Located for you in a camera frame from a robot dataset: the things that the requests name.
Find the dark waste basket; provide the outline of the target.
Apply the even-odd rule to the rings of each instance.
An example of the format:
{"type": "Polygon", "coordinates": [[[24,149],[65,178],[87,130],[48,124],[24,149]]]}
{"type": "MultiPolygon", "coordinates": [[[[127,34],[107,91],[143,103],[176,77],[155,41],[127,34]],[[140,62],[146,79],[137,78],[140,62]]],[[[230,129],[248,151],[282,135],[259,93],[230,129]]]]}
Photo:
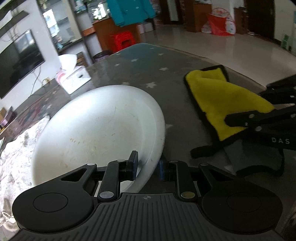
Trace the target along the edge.
{"type": "Polygon", "coordinates": [[[112,55],[112,52],[109,50],[105,50],[105,51],[101,51],[97,54],[95,54],[92,58],[93,58],[93,63],[97,63],[100,60],[103,60],[105,58],[107,58],[108,56],[112,55]]]}

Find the teal hanging jacket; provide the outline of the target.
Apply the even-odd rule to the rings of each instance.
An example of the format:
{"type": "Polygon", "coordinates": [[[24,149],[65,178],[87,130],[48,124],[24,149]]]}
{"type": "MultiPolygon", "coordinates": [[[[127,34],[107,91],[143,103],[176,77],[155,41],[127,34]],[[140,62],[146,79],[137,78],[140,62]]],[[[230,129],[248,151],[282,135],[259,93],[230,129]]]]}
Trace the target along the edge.
{"type": "Polygon", "coordinates": [[[108,0],[106,2],[112,20],[119,27],[140,24],[156,16],[156,12],[148,0],[108,0]]]}

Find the wall mounted black television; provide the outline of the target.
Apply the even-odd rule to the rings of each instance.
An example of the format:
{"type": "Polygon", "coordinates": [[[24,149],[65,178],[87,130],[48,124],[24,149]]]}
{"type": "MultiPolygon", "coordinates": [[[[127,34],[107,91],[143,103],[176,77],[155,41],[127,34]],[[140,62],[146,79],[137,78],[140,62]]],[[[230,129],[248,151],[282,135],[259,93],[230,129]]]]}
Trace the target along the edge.
{"type": "Polygon", "coordinates": [[[1,52],[1,98],[44,61],[32,31],[26,30],[1,52]]]}

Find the glass display cabinet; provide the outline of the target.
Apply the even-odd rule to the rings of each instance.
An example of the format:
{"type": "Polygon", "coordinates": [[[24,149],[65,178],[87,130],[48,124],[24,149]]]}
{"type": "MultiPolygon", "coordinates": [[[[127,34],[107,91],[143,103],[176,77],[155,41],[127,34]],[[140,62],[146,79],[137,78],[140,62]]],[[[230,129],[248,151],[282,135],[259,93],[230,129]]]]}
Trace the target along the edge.
{"type": "Polygon", "coordinates": [[[83,1],[37,1],[37,3],[59,54],[82,42],[87,54],[90,55],[83,31],[91,28],[91,20],[83,1]]]}

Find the red plastic stool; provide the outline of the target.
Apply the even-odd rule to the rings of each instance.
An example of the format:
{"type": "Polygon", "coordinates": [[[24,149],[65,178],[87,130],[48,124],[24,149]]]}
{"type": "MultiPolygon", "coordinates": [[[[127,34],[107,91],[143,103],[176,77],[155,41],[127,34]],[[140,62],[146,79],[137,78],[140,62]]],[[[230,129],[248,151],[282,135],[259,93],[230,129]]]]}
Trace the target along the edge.
{"type": "Polygon", "coordinates": [[[127,47],[136,44],[136,41],[130,31],[115,33],[109,36],[109,49],[116,53],[127,47]]]}

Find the red white play tent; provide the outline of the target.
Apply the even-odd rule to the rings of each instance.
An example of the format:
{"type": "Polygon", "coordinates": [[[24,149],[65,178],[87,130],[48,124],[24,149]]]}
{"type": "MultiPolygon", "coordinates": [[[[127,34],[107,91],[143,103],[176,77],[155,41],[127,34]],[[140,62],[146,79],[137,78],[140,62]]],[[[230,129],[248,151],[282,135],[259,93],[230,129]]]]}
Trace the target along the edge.
{"type": "Polygon", "coordinates": [[[217,36],[232,36],[236,34],[236,24],[229,11],[224,8],[214,8],[207,14],[207,22],[201,32],[217,36]]]}

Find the white patterned towel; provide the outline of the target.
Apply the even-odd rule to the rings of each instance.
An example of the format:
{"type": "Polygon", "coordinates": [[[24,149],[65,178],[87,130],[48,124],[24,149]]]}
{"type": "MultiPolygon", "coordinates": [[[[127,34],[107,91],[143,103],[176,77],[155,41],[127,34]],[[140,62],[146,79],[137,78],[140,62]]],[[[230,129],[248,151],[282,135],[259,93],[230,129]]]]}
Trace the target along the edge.
{"type": "Polygon", "coordinates": [[[18,230],[12,205],[15,199],[33,186],[32,156],[37,141],[50,117],[44,116],[18,137],[6,144],[1,153],[1,227],[9,232],[18,230]]]}

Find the white tissue box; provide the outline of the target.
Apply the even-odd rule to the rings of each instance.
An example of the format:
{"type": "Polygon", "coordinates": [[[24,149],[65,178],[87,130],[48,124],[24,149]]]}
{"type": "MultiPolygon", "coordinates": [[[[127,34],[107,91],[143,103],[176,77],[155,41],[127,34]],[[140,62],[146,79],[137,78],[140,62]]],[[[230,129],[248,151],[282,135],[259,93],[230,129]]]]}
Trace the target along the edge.
{"type": "Polygon", "coordinates": [[[85,66],[78,66],[77,60],[78,58],[74,54],[59,56],[61,68],[56,74],[55,80],[68,94],[72,94],[91,80],[85,66]]]}

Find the large white bowl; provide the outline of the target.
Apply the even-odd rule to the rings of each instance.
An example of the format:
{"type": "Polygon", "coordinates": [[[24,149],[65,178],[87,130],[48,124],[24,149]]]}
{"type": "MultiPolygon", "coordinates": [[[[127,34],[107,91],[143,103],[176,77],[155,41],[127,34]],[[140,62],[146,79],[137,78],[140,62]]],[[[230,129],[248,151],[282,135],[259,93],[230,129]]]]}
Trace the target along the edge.
{"type": "Polygon", "coordinates": [[[47,123],[32,157],[32,183],[39,185],[87,163],[99,167],[138,152],[137,177],[121,184],[139,192],[154,172],[165,143],[165,119],[156,100],[127,85],[86,92],[47,123]]]}

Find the wooden counter cabinet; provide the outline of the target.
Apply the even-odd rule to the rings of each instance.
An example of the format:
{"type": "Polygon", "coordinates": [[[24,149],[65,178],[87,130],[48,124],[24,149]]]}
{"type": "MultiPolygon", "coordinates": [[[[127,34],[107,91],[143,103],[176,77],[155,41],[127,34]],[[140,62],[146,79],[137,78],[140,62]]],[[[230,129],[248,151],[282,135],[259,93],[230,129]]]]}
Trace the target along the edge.
{"type": "Polygon", "coordinates": [[[140,31],[138,29],[138,24],[119,27],[114,23],[112,18],[107,18],[104,20],[96,21],[92,25],[97,35],[100,47],[103,51],[110,50],[109,38],[111,35],[124,31],[130,31],[136,43],[142,42],[140,31]]]}

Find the yellow grey microfiber cloth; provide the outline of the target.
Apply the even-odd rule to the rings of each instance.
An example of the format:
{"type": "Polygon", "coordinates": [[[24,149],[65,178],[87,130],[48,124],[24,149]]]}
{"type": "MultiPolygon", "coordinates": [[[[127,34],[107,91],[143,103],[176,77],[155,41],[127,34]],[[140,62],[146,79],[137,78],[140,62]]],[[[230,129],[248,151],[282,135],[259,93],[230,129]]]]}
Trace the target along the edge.
{"type": "Polygon", "coordinates": [[[232,84],[223,65],[190,71],[184,76],[184,84],[212,142],[192,149],[193,159],[216,154],[242,135],[246,126],[228,126],[225,123],[227,115],[251,111],[266,114],[275,109],[259,95],[232,84]]]}

